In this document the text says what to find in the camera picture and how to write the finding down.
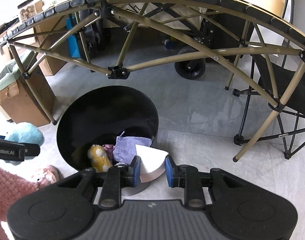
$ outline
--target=black camping chair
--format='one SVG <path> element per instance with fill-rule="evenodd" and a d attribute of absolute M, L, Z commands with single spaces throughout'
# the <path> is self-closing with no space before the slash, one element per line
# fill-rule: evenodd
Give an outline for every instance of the black camping chair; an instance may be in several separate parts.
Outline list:
<path fill-rule="evenodd" d="M 252 55 L 252 65 L 251 65 L 251 74 L 250 74 L 250 77 L 252 79 L 254 78 L 255 63 L 257 65 L 257 68 L 258 68 L 259 73 L 261 75 L 260 79 L 258 81 L 258 84 L 262 88 L 264 88 L 264 90 L 267 93 L 272 95 L 273 94 L 272 93 L 272 85 L 271 85 L 271 80 L 270 80 L 270 75 L 269 75 L 269 70 L 268 70 L 266 59 L 261 55 Z M 275 74 L 275 79 L 276 79 L 276 84 L 277 84 L 277 89 L 278 89 L 278 95 L 279 95 L 279 98 L 280 98 L 283 95 L 283 93 L 285 92 L 285 90 L 286 90 L 288 84 L 290 83 L 292 77 L 294 76 L 294 71 L 282 68 L 282 67 L 280 67 L 280 66 L 278 66 L 274 63 L 271 63 L 271 64 L 272 64 L 272 68 L 273 68 L 273 71 L 274 71 L 274 74 Z M 249 87 L 247 90 L 243 90 L 243 91 L 239 91 L 239 90 L 234 89 L 233 90 L 233 95 L 238 96 L 238 97 L 239 97 L 239 95 L 247 95 L 246 107 L 245 107 L 244 115 L 243 115 L 243 118 L 242 118 L 240 130 L 239 130 L 239 133 L 236 134 L 235 137 L 234 137 L 234 143 L 241 146 L 242 144 L 247 143 L 248 141 L 250 141 L 250 140 L 244 140 L 244 138 L 242 136 L 242 131 L 244 129 L 246 116 L 247 116 L 247 112 L 248 112 L 248 108 L 249 108 L 250 97 L 252 95 L 259 95 L 259 93 L 257 93 L 256 91 L 253 91 L 252 88 Z M 294 93 L 290 97 L 286 106 L 295 111 L 295 112 L 291 112 L 291 111 L 287 111 L 287 110 L 282 111 L 283 113 L 291 114 L 291 115 L 296 116 L 294 130 L 285 133 L 283 125 L 282 125 L 282 121 L 281 121 L 281 116 L 278 115 L 277 120 L 278 120 L 278 124 L 279 124 L 281 133 L 276 134 L 276 135 L 261 137 L 261 138 L 259 138 L 258 141 L 265 141 L 265 140 L 270 140 L 270 139 L 275 139 L 275 138 L 282 137 L 284 147 L 285 147 L 284 155 L 285 155 L 285 158 L 289 160 L 294 154 L 296 154 L 302 147 L 305 146 L 305 141 L 304 141 L 296 150 L 291 152 L 293 144 L 294 144 L 295 135 L 298 134 L 298 133 L 305 132 L 305 128 L 297 130 L 299 118 L 304 118 L 305 119 L 305 73 L 303 74 L 302 79 L 300 80 L 297 88 L 295 89 Z M 286 136 L 291 136 L 291 135 L 292 135 L 291 143 L 290 143 L 289 148 L 287 148 L 287 143 L 286 143 L 286 138 L 285 137 Z"/>

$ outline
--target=black bucket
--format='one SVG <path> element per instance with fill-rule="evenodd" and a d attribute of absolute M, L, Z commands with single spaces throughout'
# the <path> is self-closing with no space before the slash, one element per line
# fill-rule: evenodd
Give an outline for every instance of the black bucket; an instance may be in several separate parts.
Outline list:
<path fill-rule="evenodd" d="M 68 107 L 58 124 L 57 145 L 64 160 L 80 171 L 91 167 L 87 151 L 93 144 L 115 145 L 123 131 L 123 136 L 150 138 L 153 147 L 158 124 L 157 109 L 144 93 L 124 86 L 101 87 Z"/>

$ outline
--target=lavender cloth pouch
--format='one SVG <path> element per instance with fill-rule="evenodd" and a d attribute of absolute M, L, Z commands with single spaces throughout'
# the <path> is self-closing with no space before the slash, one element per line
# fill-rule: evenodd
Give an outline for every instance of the lavender cloth pouch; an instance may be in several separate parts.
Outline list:
<path fill-rule="evenodd" d="M 124 133 L 125 132 L 122 132 L 122 134 L 117 137 L 113 158 L 117 162 L 130 164 L 137 155 L 136 144 L 150 147 L 152 140 L 145 137 L 123 137 L 122 135 Z"/>

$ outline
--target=yellow plush toy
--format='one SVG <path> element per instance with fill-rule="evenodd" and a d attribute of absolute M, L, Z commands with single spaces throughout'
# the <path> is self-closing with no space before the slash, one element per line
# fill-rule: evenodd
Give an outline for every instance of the yellow plush toy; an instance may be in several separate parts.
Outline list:
<path fill-rule="evenodd" d="M 100 145 L 92 145 L 88 150 L 88 158 L 91 160 L 92 167 L 97 172 L 106 172 L 112 167 L 105 149 Z"/>

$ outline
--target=floor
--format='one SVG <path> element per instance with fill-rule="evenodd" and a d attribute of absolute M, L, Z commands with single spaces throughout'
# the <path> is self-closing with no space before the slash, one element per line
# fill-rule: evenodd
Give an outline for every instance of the floor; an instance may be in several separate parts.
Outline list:
<path fill-rule="evenodd" d="M 123 44 L 121 39 L 124 38 L 124 33 L 113 33 L 114 46 L 102 52 L 93 62 L 100 66 L 114 65 Z M 124 65 L 177 53 L 177 49 L 166 50 L 160 40 L 160 36 L 138 33 Z M 239 67 L 249 74 L 250 64 L 251 58 L 244 56 Z M 288 58 L 287 67 L 293 68 L 294 60 Z M 224 87 L 229 74 L 227 69 L 217 63 L 209 63 L 199 80 L 190 81 L 181 78 L 173 64 L 166 64 L 131 73 L 127 80 L 115 81 L 68 63 L 47 80 L 56 95 L 54 117 L 57 119 L 74 100 L 98 87 L 118 84 L 142 91 L 151 98 L 158 110 L 160 149 L 168 151 L 177 164 L 193 165 L 205 172 L 213 167 L 222 168 L 290 200 L 299 213 L 291 239 L 305 240 L 305 147 L 291 160 L 286 160 L 281 138 L 259 142 L 238 163 L 233 163 L 233 156 L 240 150 L 240 146 L 233 143 L 233 137 L 239 131 L 246 97 L 233 96 L 231 89 L 242 90 L 247 85 L 234 77 L 231 89 L 226 91 Z M 245 138 L 255 133 L 270 111 L 263 98 L 252 97 L 243 133 Z M 293 129 L 293 116 L 282 114 L 282 120 L 286 131 Z M 11 125 L 0 116 L 0 135 L 5 134 Z M 305 120 L 300 120 L 299 127 L 305 127 Z M 63 177 L 77 172 L 60 156 L 56 145 L 56 129 L 52 124 L 40 127 L 45 143 L 41 147 L 41 154 L 35 159 L 18 166 L 0 160 L 0 166 L 27 179 L 34 169 L 47 164 L 56 166 Z M 278 124 L 274 122 L 266 135 L 279 132 Z M 304 141 L 305 133 L 297 135 L 294 145 L 298 146 Z M 162 175 L 143 192 L 127 198 L 178 199 L 183 198 L 183 189 L 167 187 L 166 177 Z"/>

